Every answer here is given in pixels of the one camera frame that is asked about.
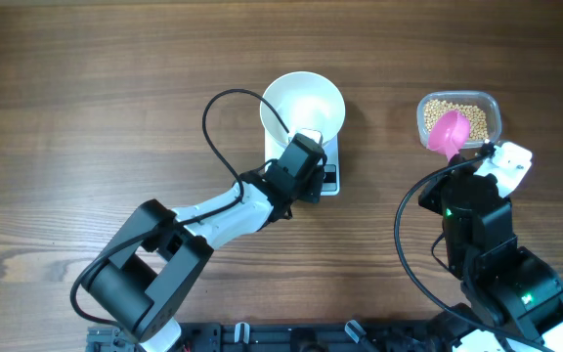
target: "pink scoop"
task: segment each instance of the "pink scoop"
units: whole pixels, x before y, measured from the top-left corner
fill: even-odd
[[[464,146],[470,133],[470,122],[459,111],[442,115],[429,134],[427,149],[447,156],[451,160]]]

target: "green led light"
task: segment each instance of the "green led light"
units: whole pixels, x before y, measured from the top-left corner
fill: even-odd
[[[524,296],[520,297],[520,299],[525,305],[534,302],[534,297],[530,293],[525,294]]]

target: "wire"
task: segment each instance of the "wire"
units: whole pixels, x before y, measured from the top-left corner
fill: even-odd
[[[221,155],[221,153],[216,149],[216,147],[214,147],[214,143],[212,143],[212,140],[210,139],[210,136],[207,134],[207,127],[206,127],[206,120],[207,120],[207,112],[210,110],[210,108],[212,107],[212,104],[214,104],[214,102],[216,102],[219,98],[226,96],[228,94],[232,94],[232,93],[243,93],[243,94],[248,94],[250,96],[253,96],[257,99],[259,99],[262,103],[264,103],[267,107],[269,107],[269,109],[273,112],[273,114],[275,115],[275,117],[277,118],[277,120],[280,122],[281,127],[283,127],[283,130],[285,131],[285,133],[290,133],[288,130],[288,127],[286,127],[286,125],[283,123],[282,118],[280,117],[280,115],[278,114],[278,112],[273,108],[273,106],[267,102],[266,99],[262,98],[259,94],[251,92],[250,90],[246,90],[246,89],[239,89],[239,88],[235,88],[235,89],[228,89],[226,91],[223,91],[219,94],[217,94],[216,96],[214,96],[214,98],[212,98],[210,100],[210,102],[207,104],[207,106],[205,107],[205,110],[203,111],[203,119],[201,120],[201,128],[203,129],[203,137],[205,137],[205,141],[207,142],[208,146],[210,146],[210,149],[214,152],[214,154],[221,160],[221,162],[223,162],[223,164],[225,165],[225,167],[227,167],[228,170],[230,170],[230,172],[232,173],[232,176],[234,176],[234,178],[236,179],[236,182],[238,183],[238,187],[240,190],[240,193],[238,195],[238,197],[236,197],[236,199],[234,199],[233,201],[231,201],[229,204],[225,205],[225,206],[221,206],[220,208],[216,209],[216,210],[212,210],[209,211],[205,214],[201,214],[198,215],[192,219],[188,219],[185,221],[182,221],[181,224],[182,225],[189,225],[189,224],[193,224],[196,222],[199,222],[205,218],[208,218],[210,216],[219,214],[227,209],[230,209],[231,207],[233,207],[234,205],[238,204],[239,202],[242,201],[242,197],[244,197],[244,186],[242,185],[242,182],[240,181],[240,177],[238,176],[238,174],[236,173],[236,171],[234,170],[234,168],[225,160],[225,158]]]
[[[176,223],[174,226],[185,226],[185,225],[193,224],[195,222],[199,222],[199,221],[201,221],[205,218],[208,218],[210,216],[221,213],[221,212],[233,207],[234,205],[238,204],[239,202],[241,202],[242,197],[244,197],[244,186],[242,185],[242,181],[240,180],[240,178],[239,178],[238,174],[236,173],[236,171],[234,170],[234,168],[227,162],[227,160],[221,155],[221,153],[216,149],[216,147],[214,147],[214,144],[212,143],[212,140],[210,139],[210,136],[207,133],[207,126],[206,126],[207,113],[209,112],[210,108],[212,107],[212,104],[214,104],[214,102],[216,102],[219,98],[226,96],[228,94],[232,94],[232,93],[248,94],[250,96],[253,96],[253,97],[259,99],[262,103],[264,103],[264,105],[269,107],[269,109],[273,112],[273,114],[275,115],[277,120],[280,122],[280,125],[283,128],[283,130],[285,130],[286,133],[289,133],[288,127],[286,127],[286,125],[283,123],[282,118],[280,117],[278,112],[275,110],[275,108],[273,108],[273,106],[266,99],[264,99],[262,96],[260,96],[257,93],[251,92],[251,91],[246,90],[246,89],[237,88],[237,89],[228,89],[228,90],[223,91],[223,92],[217,94],[216,96],[214,96],[214,98],[212,98],[208,102],[207,106],[205,107],[205,110],[203,111],[203,117],[201,119],[201,128],[203,129],[203,137],[205,137],[205,141],[207,142],[208,146],[210,146],[210,149],[212,149],[214,154],[221,160],[221,162],[223,162],[225,167],[227,167],[227,169],[230,170],[230,172],[232,173],[232,175],[236,179],[236,182],[238,182],[238,187],[240,189],[240,193],[239,193],[238,197],[236,197],[236,199],[231,201],[229,204],[222,206],[222,207],[220,207],[216,210],[212,210],[212,211],[209,211],[207,213],[196,216],[192,219],[188,219],[188,220]],[[273,159],[268,160],[261,167],[266,166],[266,164],[268,164],[269,162],[272,162],[272,161],[273,161]],[[114,246],[110,250],[106,250],[106,251],[100,253],[99,256],[97,256],[97,258],[95,258],[95,260],[93,260],[86,267],[86,269],[84,269],[81,272],[81,274],[79,274],[77,279],[75,279],[75,282],[73,282],[73,286],[71,287],[70,294],[69,294],[70,305],[71,305],[71,307],[73,307],[73,310],[75,311],[75,313],[77,313],[78,316],[80,316],[80,317],[82,317],[82,318],[84,318],[88,321],[97,323],[97,324],[112,325],[112,326],[118,327],[122,330],[124,329],[124,327],[117,321],[110,320],[110,319],[98,318],[98,317],[95,317],[93,315],[90,315],[90,314],[84,312],[79,307],[79,304],[77,302],[77,291],[79,290],[79,287],[81,286],[81,283],[82,283],[82,280],[84,279],[84,277],[88,273],[90,273],[91,271],[95,270],[100,265],[103,265],[105,262],[107,262],[108,259],[111,256],[115,255],[117,252],[121,251],[122,249],[124,249],[124,248],[126,248],[126,247],[128,247],[128,246],[130,246],[130,245],[132,245],[136,242],[144,241],[144,240],[146,240],[150,237],[158,235],[159,231],[160,231],[159,229],[147,231],[143,234],[140,234],[136,237],[133,237],[133,238],[131,238],[131,239],[125,241],[125,242],[122,242],[122,243]]]
[[[110,319],[102,319],[102,318],[98,318],[95,316],[92,316],[86,312],[84,312],[80,307],[79,304],[77,303],[77,291],[79,290],[79,287],[81,286],[82,280],[84,279],[84,277],[86,277],[86,275],[88,275],[88,273],[90,273],[91,271],[95,270],[97,267],[99,267],[100,265],[103,265],[104,262],[108,261],[108,258],[110,258],[111,256],[115,255],[117,252],[123,250],[124,248],[127,248],[128,246],[140,242],[140,241],[144,241],[150,237],[156,236],[159,234],[159,230],[158,229],[153,229],[151,231],[147,231],[143,234],[140,234],[138,236],[135,236],[127,241],[124,241],[122,243],[119,243],[117,245],[115,245],[114,247],[112,247],[109,250],[106,250],[102,253],[100,253],[97,258],[95,258],[95,260],[93,260],[87,267],[86,269],[84,269],[81,274],[79,274],[79,276],[77,277],[77,279],[75,279],[75,282],[73,282],[73,286],[70,288],[70,294],[69,294],[69,299],[70,299],[70,305],[71,307],[73,307],[73,310],[75,311],[75,313],[77,313],[78,316],[97,323],[97,324],[106,324],[106,325],[112,325],[115,327],[118,327],[120,329],[123,329],[123,326],[114,320],[110,320]]]
[[[460,167],[464,167],[464,166],[468,166],[471,165],[475,162],[481,161],[485,158],[484,155],[481,156],[477,156],[475,158],[472,158],[470,160],[467,160],[465,162],[456,164],[456,165],[451,165],[451,166],[447,166],[445,168],[442,168],[440,170],[434,171],[432,173],[430,173],[429,175],[423,177],[420,181],[418,181],[407,193],[406,195],[403,197],[403,200],[401,200],[401,203],[399,204],[399,208],[397,209],[397,214],[395,215],[395,226],[394,226],[394,239],[395,239],[395,247],[397,248],[397,254],[399,254],[399,259],[401,260],[401,265],[403,265],[403,268],[406,270],[406,273],[408,273],[408,276],[410,277],[411,281],[416,285],[416,287],[418,287],[418,289],[420,289],[421,292],[423,292],[427,298],[429,298],[432,302],[434,302],[437,306],[439,306],[440,308],[442,308],[444,311],[450,313],[451,315],[461,319],[462,321],[466,322],[468,325],[475,327],[478,330],[486,330],[489,331],[493,334],[496,334],[498,336],[502,336],[517,342],[520,342],[522,344],[525,344],[527,346],[536,348],[540,351],[543,352],[553,352],[551,349],[541,346],[537,343],[535,343],[534,341],[528,340],[526,338],[523,338],[521,336],[517,336],[515,334],[512,334],[510,332],[507,332],[505,330],[501,330],[501,329],[497,329],[497,328],[493,328],[490,326],[487,326],[485,324],[476,322],[468,317],[463,316],[462,314],[458,313],[457,311],[451,309],[451,307],[449,307],[447,304],[445,304],[443,301],[440,300],[440,298],[436,297],[433,293],[431,293],[431,291],[425,287],[425,285],[423,285],[420,280],[416,277],[416,275],[414,274],[414,272],[411,270],[410,265],[408,264],[408,261],[406,260],[406,256],[403,252],[403,248],[401,246],[401,238],[399,236],[399,228],[401,227],[401,216],[403,215],[403,210],[405,209],[406,205],[408,204],[408,201],[410,201],[411,196],[413,196],[413,194],[418,191],[424,184],[426,184],[427,182],[431,181],[434,178],[437,178],[439,176],[445,175],[453,170],[459,169]]]
[[[263,163],[260,167],[253,169],[252,171],[259,173],[260,171],[262,171],[266,167],[266,165],[268,165],[270,163],[274,163],[274,162],[278,162],[278,160],[275,159],[275,158],[270,158],[270,159],[266,160],[266,162]]]
[[[443,267],[443,269],[445,269],[448,272],[451,272],[451,270],[449,270],[449,268],[447,267],[447,265],[440,260],[436,254],[434,253],[434,249],[436,249],[436,245],[438,245],[438,243],[440,243],[440,241],[445,237],[445,233],[442,233],[440,236],[438,236],[438,239],[436,239],[434,241],[433,244],[431,244],[431,256],[434,257],[434,259],[436,259],[436,261],[438,262],[438,264],[440,264],[441,267]]]

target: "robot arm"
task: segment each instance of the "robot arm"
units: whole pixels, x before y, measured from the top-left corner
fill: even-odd
[[[83,275],[82,287],[148,352],[169,350],[180,333],[173,315],[214,250],[290,218],[290,206],[298,199],[318,202],[325,176],[319,163],[325,159],[321,138],[297,133],[266,172],[259,168],[240,175],[242,200],[224,211],[202,216],[234,201],[238,184],[216,198],[173,211],[155,199],[145,202],[102,252],[115,253]],[[141,234],[150,235],[114,250]],[[166,260],[164,268],[152,270],[136,255],[138,247],[157,252]]]
[[[507,196],[531,167],[532,154],[513,143],[488,144],[480,153],[491,156],[479,169],[463,167],[435,180],[418,201],[443,216],[447,267],[461,280],[472,307],[457,309],[487,326],[563,351],[563,283],[549,265],[518,247],[512,229]],[[452,159],[462,161],[461,156]],[[509,339],[501,344],[492,333],[442,315],[430,326],[446,337],[434,341],[436,351],[536,350]]]

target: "white plastic bracket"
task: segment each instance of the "white plastic bracket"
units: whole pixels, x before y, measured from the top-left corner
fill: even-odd
[[[555,328],[542,334],[544,347],[550,348],[555,352],[563,352],[563,322]],[[453,352],[485,352],[505,350],[498,343],[491,332],[475,330],[460,340],[461,344],[453,348]],[[507,339],[509,346],[515,352],[538,352],[539,349],[529,347],[520,342]]]
[[[171,318],[152,338],[139,345],[146,352],[166,352],[175,345],[181,335],[182,328],[175,318]]]
[[[202,236],[214,250],[223,244],[246,234],[257,232],[266,224],[273,206],[267,197],[255,186],[242,182],[244,196],[232,208],[210,216],[200,222],[186,225],[185,228],[195,236]],[[189,220],[234,201],[239,195],[238,184],[222,195],[201,204],[174,208],[178,221]]]
[[[511,142],[495,146],[495,154],[484,160],[475,175],[493,174],[497,177],[498,195],[509,196],[532,167],[533,154]]]

